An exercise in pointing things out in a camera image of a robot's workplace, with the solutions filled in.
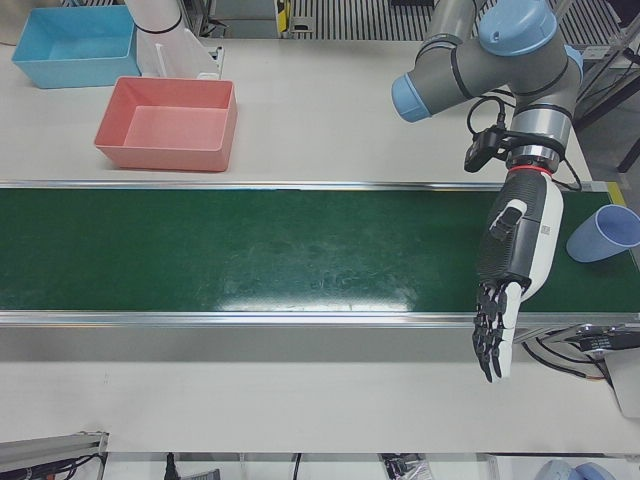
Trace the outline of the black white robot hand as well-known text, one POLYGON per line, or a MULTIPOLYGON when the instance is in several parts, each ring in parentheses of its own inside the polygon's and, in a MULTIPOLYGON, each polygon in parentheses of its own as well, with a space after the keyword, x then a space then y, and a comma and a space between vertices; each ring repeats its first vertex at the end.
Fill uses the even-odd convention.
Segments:
POLYGON ((479 244, 472 344, 493 383, 510 376, 521 304, 546 282, 553 263, 564 202, 550 172, 510 169, 479 244))

